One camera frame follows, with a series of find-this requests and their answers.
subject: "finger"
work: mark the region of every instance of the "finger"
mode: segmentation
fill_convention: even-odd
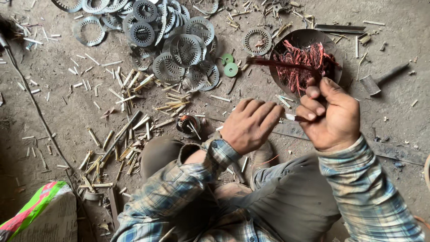
[[[349,102],[349,99],[353,99],[339,85],[328,78],[321,79],[319,89],[329,104],[342,106],[343,103]]]
[[[321,91],[319,90],[319,87],[311,86],[306,88],[306,95],[312,99],[317,99],[320,94]]]
[[[251,117],[254,112],[264,104],[264,101],[262,100],[252,100],[245,108],[245,110],[242,112],[244,117]]]
[[[245,98],[242,99],[242,101],[239,102],[239,104],[236,106],[236,108],[232,111],[232,113],[235,112],[243,112],[246,108],[246,106],[253,100],[253,98]]]
[[[308,96],[301,97],[300,103],[305,108],[311,110],[313,113],[316,113],[316,115],[318,115],[318,116],[321,116],[326,112],[326,109],[324,108],[324,106],[320,102],[318,102],[318,101],[316,101],[316,100],[314,100]]]
[[[296,108],[296,115],[304,117],[308,121],[314,121],[316,119],[316,114],[305,108],[303,105],[300,105]]]
[[[309,79],[306,81],[306,83],[307,83],[307,86],[308,86],[308,87],[315,86],[315,85],[316,85],[316,80],[315,80],[315,78],[309,78]]]
[[[252,115],[252,118],[255,119],[255,122],[260,125],[266,116],[272,111],[273,107],[276,106],[275,102],[267,102],[261,105],[257,111]]]
[[[268,136],[270,132],[278,124],[281,114],[285,113],[285,108],[281,105],[276,105],[272,108],[270,113],[266,116],[260,125],[260,131],[263,135]]]

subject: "hammer handle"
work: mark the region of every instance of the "hammer handle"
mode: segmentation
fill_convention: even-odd
[[[409,65],[409,62],[406,64],[401,64],[397,67],[395,67],[394,69],[392,69],[391,71],[385,73],[383,76],[381,76],[377,81],[376,84],[379,84],[380,82],[384,82],[390,78],[392,78],[393,76],[397,75],[399,72],[403,71],[404,69],[406,69]]]

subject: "green disc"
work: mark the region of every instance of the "green disc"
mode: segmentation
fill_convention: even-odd
[[[221,56],[221,58],[225,61],[226,64],[234,62],[233,56],[229,53],[225,53]]]
[[[228,63],[224,67],[224,74],[230,78],[234,77],[237,74],[238,67],[234,63]]]

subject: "trousers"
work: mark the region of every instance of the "trousers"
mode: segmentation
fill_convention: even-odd
[[[153,138],[138,161],[143,182],[176,160],[184,144],[169,136]],[[255,191],[230,200],[229,206],[246,208],[286,242],[314,242],[330,230],[341,214],[332,188],[319,172],[318,158],[305,155],[253,174]],[[207,187],[174,219],[178,241],[193,241],[214,215],[231,208],[220,205]]]

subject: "man's right hand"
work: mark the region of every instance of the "man's right hand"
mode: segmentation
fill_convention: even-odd
[[[316,100],[321,95],[327,100],[326,107]],[[300,103],[296,115],[308,120],[300,126],[319,151],[346,149],[360,137],[359,103],[334,81],[322,78],[317,87],[311,78]]]

